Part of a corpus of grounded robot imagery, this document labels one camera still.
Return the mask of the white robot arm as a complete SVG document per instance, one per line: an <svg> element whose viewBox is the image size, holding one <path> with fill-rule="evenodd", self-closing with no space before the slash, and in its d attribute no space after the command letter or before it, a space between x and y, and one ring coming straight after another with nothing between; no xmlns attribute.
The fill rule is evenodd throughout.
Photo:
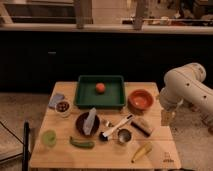
<svg viewBox="0 0 213 171"><path fill-rule="evenodd" d="M183 102L188 102L204 113L203 122L208 127L208 132L213 135L213 89L203 83L205 78L206 70L199 63L173 68L164 75L165 87L158 96L162 106L162 126L168 126L176 110Z"/></svg>

